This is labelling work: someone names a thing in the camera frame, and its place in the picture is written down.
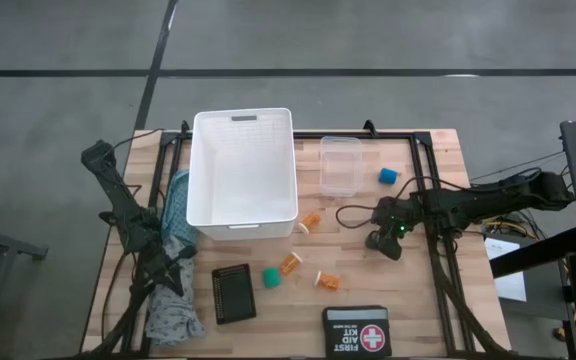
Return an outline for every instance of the white bottle cap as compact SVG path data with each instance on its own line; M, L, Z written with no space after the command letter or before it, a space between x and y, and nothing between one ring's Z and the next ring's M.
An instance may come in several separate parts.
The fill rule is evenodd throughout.
M297 227L299 228L299 230L301 230L302 233L309 235L310 234L310 230L308 230L308 228L306 227L306 225L299 223L297 224Z
M319 284L319 278L321 277L321 270L317 273L317 278L315 279L315 286Z
M301 260L301 257L299 257L299 255L297 255L297 253L292 252L291 254L292 254L294 257L296 257L297 260L299 260L299 262L304 262L303 260Z

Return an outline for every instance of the green ball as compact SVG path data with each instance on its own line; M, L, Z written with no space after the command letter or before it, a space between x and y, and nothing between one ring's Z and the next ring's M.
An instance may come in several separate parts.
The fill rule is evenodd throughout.
M281 284L281 276L279 275L278 268L266 268L263 271L264 286L268 289L279 286Z

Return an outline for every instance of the wooden table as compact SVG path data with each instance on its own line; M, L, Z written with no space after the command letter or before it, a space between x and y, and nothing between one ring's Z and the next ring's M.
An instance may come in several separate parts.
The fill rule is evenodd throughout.
M456 130L430 132L441 178L468 186ZM295 231L286 239L216 242L202 236L199 253L195 257L195 301L207 335L204 338L192 339L176 348L152 348L152 356L323 357L323 308L373 304L388 308L393 356L445 355L423 226L417 226L401 240L402 258L392 261L379 252L364 247L366 235L375 229L373 225L350 230L341 227L335 220L335 211L340 206L374 206L380 197L396 194L400 186L414 175L407 141L362 142L364 186L355 197L342 199L320 195L319 140L295 141L299 219L316 211L322 216L320 226L309 236ZM136 139L128 157L125 181L127 184L143 186L136 195L141 205L146 205L148 201L158 145L157 133ZM182 148L180 169L188 167L189 157L190 142L186 141ZM171 158L172 155L167 156L168 163L164 169L170 168ZM424 165L424 172L428 173L427 164ZM377 182L377 173L382 167L401 172L396 185L388 187ZM166 174L162 180L163 190L167 179ZM407 191L415 189L413 182ZM363 220L370 216L369 211L360 210L348 210L342 214L348 221ZM481 236L464 235L458 242L457 258L466 302L494 339L502 346L510 348ZM303 258L303 264L284 278L280 287L265 289L261 280L262 269L278 266L291 251ZM117 232L113 229L90 313L84 350L94 348L100 342L102 304L121 252ZM251 267L257 317L218 326L215 322L211 271L241 263L248 263ZM127 257L109 300L106 331L117 321L128 304L132 266L132 259ZM313 280L318 270L339 275L340 290L330 292L315 288ZM142 309L142 316L138 319L135 331L137 339L140 339L142 334L143 314ZM459 345L460 333L454 309L451 311L451 318Z

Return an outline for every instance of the first aid kit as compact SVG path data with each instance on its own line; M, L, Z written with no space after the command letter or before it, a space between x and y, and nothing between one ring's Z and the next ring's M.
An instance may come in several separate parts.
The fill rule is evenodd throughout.
M326 358L380 359L392 355L388 309L385 307L328 307L322 316Z

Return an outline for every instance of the clear plastic container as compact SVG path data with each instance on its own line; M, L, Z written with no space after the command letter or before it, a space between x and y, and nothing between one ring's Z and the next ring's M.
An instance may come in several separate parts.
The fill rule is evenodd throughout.
M353 137L324 136L321 139L321 193L350 197L363 185L361 141Z

